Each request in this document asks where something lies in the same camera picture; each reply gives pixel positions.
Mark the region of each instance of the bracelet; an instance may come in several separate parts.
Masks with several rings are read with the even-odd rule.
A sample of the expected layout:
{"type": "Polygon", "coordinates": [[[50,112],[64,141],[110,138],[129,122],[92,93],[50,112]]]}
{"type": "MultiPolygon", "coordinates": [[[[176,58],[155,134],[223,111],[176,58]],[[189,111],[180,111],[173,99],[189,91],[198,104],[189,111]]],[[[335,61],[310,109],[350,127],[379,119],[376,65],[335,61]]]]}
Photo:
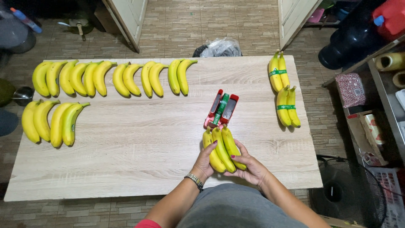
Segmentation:
{"type": "Polygon", "coordinates": [[[204,184],[200,181],[200,179],[196,175],[189,172],[186,176],[184,176],[184,178],[192,179],[194,183],[197,185],[197,188],[200,190],[200,193],[204,190],[203,189],[204,184]]]}

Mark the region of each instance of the wood grain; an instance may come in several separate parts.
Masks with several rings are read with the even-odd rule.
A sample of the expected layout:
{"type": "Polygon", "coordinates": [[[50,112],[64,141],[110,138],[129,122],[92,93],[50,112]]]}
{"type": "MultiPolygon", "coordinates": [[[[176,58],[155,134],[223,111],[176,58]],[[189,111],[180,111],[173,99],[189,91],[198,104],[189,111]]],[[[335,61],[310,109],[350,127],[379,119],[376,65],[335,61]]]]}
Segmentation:
{"type": "MultiPolygon", "coordinates": [[[[321,187],[294,59],[285,56],[290,82],[296,85],[301,128],[285,129],[278,121],[267,65],[270,56],[199,58],[187,70],[189,95],[174,95],[167,69],[160,74],[163,98],[143,93],[127,99],[105,77],[107,96],[68,97],[61,102],[90,102],[77,119],[72,147],[33,144],[23,135],[6,201],[141,196],[169,193],[190,171],[202,147],[203,123],[218,89],[239,95],[229,128],[249,153],[289,189],[321,187]]],[[[114,59],[169,64],[173,59],[114,59]]],[[[98,60],[80,60],[89,62],[98,60]]],[[[34,99],[41,96],[35,93],[34,99]]],[[[49,114],[51,120],[53,108],[49,114]]],[[[215,174],[205,187],[243,181],[215,174]]]]}

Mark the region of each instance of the forearm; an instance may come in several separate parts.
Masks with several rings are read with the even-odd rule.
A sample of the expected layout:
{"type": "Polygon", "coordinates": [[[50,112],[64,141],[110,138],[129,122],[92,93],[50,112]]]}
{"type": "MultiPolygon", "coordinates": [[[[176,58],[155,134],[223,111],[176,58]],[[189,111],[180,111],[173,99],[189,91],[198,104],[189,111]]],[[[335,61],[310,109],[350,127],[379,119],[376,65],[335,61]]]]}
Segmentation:
{"type": "MultiPolygon", "coordinates": [[[[205,183],[206,179],[191,171],[205,183]]],[[[177,226],[184,214],[191,208],[200,190],[190,178],[184,178],[173,191],[161,199],[145,216],[159,224],[162,228],[177,226]]]]}
{"type": "Polygon", "coordinates": [[[271,202],[291,218],[304,223],[309,228],[330,228],[319,215],[292,195],[272,173],[269,172],[266,175],[261,189],[271,202]]]}

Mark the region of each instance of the green tape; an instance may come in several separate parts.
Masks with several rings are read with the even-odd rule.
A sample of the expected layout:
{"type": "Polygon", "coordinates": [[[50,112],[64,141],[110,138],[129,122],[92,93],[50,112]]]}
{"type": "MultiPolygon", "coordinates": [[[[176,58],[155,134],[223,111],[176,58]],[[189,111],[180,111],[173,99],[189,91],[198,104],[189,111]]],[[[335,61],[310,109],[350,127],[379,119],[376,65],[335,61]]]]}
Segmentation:
{"type": "Polygon", "coordinates": [[[274,70],[274,71],[272,71],[272,72],[270,72],[270,77],[272,76],[272,75],[275,75],[275,74],[282,74],[282,73],[287,73],[287,70],[274,70]]]}
{"type": "Polygon", "coordinates": [[[220,101],[220,107],[218,108],[217,113],[215,114],[214,121],[212,121],[213,124],[218,125],[218,121],[220,120],[221,114],[224,112],[226,104],[229,101],[229,94],[224,93],[222,100],[220,101]]]}
{"type": "Polygon", "coordinates": [[[277,105],[277,110],[280,109],[295,109],[295,105],[277,105]]]}

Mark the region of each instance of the red sleeve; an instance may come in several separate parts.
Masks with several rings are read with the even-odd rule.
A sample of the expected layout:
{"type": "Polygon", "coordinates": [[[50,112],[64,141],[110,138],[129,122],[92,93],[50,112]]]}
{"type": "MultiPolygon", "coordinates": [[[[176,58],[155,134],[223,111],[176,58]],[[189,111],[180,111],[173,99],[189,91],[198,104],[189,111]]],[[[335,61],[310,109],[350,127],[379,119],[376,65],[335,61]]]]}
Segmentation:
{"type": "Polygon", "coordinates": [[[156,222],[149,220],[149,219],[144,219],[141,220],[134,228],[161,228],[159,224],[156,222]]]}

